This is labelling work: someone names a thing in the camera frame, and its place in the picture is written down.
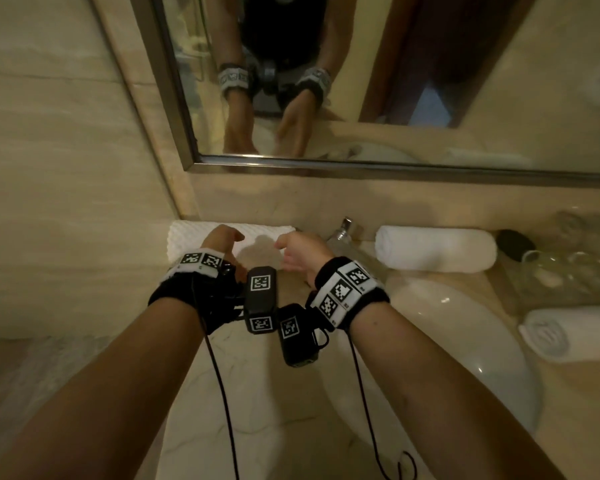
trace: person's left arm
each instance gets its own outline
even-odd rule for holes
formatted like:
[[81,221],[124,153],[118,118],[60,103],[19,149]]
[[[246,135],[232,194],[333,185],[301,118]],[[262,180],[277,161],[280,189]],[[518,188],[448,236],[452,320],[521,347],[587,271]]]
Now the person's left arm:
[[[357,0],[329,0],[324,14],[322,43],[316,67],[327,70],[335,80],[349,53]],[[292,156],[302,158],[311,138],[313,119],[318,110],[315,95],[305,89],[287,106],[277,138],[282,140],[293,131]]]
[[[243,238],[219,226],[203,247],[236,264]],[[0,459],[0,480],[132,479],[203,338],[195,308],[154,301],[33,416]]]

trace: reflected hand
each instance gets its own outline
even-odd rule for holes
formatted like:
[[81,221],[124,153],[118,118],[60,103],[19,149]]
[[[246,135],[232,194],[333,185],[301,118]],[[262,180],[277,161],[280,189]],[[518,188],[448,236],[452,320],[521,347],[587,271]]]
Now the reflected hand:
[[229,117],[224,126],[224,153],[257,155],[253,145],[253,105],[249,96],[234,89],[227,94]]
[[298,94],[287,106],[280,126],[278,126],[278,142],[284,138],[291,128],[294,129],[292,156],[302,158],[306,145],[311,138],[313,119],[317,110],[315,96],[309,89]]
[[233,227],[220,224],[213,229],[202,242],[203,248],[213,249],[224,253],[224,260],[235,266],[235,279],[238,282],[247,281],[247,270],[236,260],[233,255],[233,245],[244,240],[244,236]]
[[315,277],[322,266],[335,257],[320,236],[308,232],[282,234],[274,247],[285,250],[282,269],[306,273],[311,288],[315,288]]

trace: metal mirror frame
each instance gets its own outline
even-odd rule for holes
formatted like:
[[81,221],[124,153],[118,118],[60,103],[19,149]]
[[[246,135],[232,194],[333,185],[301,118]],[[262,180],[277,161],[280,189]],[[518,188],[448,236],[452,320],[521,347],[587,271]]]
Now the metal mirror frame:
[[198,151],[162,0],[131,0],[131,4],[182,167],[188,172],[600,188],[600,173],[203,155]]

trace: black round object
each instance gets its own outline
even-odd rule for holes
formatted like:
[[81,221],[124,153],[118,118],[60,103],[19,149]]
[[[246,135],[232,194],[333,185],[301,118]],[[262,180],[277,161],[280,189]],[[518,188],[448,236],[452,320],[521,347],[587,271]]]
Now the black round object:
[[522,262],[522,256],[527,251],[536,249],[536,245],[531,239],[512,229],[498,231],[496,244],[498,245],[498,249],[506,254],[506,256],[518,262]]

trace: folded towel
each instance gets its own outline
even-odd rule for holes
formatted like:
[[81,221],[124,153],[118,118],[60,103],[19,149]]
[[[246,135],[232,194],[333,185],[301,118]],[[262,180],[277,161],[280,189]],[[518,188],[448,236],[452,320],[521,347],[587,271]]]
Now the folded towel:
[[382,226],[376,233],[376,256],[393,269],[478,273],[497,254],[493,236],[480,229]]
[[518,330],[549,362],[600,360],[600,306],[533,310]]
[[[215,229],[218,222],[174,221],[167,238],[167,257],[173,263],[184,253],[198,249],[204,238]],[[291,226],[260,226],[253,224],[227,224],[244,234],[244,241],[236,242],[233,255],[247,268],[254,266],[281,266],[281,254],[273,248],[280,234],[294,231]]]

